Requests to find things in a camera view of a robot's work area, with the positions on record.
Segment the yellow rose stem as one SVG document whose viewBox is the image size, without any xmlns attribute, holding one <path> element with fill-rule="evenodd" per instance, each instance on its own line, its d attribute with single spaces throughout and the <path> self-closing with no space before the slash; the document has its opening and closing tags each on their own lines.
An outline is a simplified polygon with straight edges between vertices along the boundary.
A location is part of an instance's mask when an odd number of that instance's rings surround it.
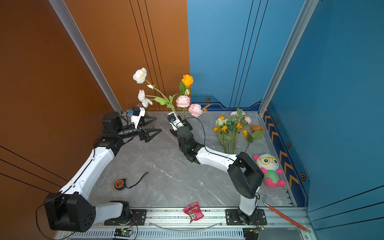
<svg viewBox="0 0 384 240">
<path fill-rule="evenodd" d="M 191 96 L 191 87 L 194 83 L 194 79 L 190 75 L 183 75 L 183 78 L 179 84 L 180 96 Z"/>
</svg>

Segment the pink rose spray stem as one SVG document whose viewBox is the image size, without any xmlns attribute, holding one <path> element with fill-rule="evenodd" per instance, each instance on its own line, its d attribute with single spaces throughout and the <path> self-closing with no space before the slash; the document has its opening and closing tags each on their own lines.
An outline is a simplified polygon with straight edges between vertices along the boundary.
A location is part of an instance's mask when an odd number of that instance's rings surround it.
<svg viewBox="0 0 384 240">
<path fill-rule="evenodd" d="M 251 118 L 248 117 L 246 113 L 240 108 L 237 108 L 236 111 L 230 114 L 227 124 L 230 130 L 230 138 L 232 142 L 232 150 L 231 150 L 232 154 L 236 153 L 239 137 L 244 137 L 246 140 L 248 140 L 250 134 L 249 134 L 249 131 L 246 129 L 246 127 L 251 123 L 252 123 Z"/>
</svg>

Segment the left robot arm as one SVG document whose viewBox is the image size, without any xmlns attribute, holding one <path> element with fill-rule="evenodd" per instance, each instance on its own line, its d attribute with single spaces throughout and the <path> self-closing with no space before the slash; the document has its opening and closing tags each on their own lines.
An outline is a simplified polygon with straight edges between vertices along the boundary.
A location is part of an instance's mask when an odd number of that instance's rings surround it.
<svg viewBox="0 0 384 240">
<path fill-rule="evenodd" d="M 101 173 L 124 144 L 136 136 L 147 143 L 161 132 L 161 129 L 145 130 L 145 126 L 157 119 L 146 115 L 144 108 L 129 110 L 128 113 L 131 115 L 129 119 L 118 112 L 104 115 L 104 129 L 88 159 L 58 193 L 50 193 L 45 198 L 44 207 L 51 230 L 84 233 L 93 224 L 105 221 L 119 225 L 133 222 L 133 214 L 126 201 L 112 201 L 99 206 L 92 206 L 88 201 Z"/>
</svg>

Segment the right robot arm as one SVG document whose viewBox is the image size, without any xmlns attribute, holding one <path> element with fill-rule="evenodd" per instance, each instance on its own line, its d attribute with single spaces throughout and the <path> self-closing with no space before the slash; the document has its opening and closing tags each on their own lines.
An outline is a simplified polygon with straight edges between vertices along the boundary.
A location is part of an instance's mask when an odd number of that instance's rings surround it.
<svg viewBox="0 0 384 240">
<path fill-rule="evenodd" d="M 229 174 L 230 179 L 241 196 L 237 214 L 244 225 L 265 225 L 257 209 L 257 196 L 265 174 L 255 161 L 245 153 L 237 155 L 214 151 L 198 143 L 193 129 L 187 120 L 180 120 L 174 114 L 168 116 L 172 126 L 170 132 L 177 138 L 179 149 L 191 163 L 208 165 Z"/>
</svg>

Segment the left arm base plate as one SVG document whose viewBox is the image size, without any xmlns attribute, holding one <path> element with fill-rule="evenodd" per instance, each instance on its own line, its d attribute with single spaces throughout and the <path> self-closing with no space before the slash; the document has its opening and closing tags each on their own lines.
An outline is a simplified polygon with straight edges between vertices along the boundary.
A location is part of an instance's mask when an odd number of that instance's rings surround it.
<svg viewBox="0 0 384 240">
<path fill-rule="evenodd" d="M 110 219 L 104 222 L 105 226 L 144 226 L 147 217 L 147 210 L 135 209 L 131 210 L 130 218 L 128 219 Z"/>
</svg>

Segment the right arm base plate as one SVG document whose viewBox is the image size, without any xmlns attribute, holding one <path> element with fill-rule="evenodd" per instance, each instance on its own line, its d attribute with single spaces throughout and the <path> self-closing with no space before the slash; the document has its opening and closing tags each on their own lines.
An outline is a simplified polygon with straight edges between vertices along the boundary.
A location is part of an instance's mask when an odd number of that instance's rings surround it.
<svg viewBox="0 0 384 240">
<path fill-rule="evenodd" d="M 265 211 L 256 208 L 251 216 L 241 212 L 240 209 L 226 209 L 226 223 L 228 226 L 266 226 L 267 218 Z"/>
</svg>

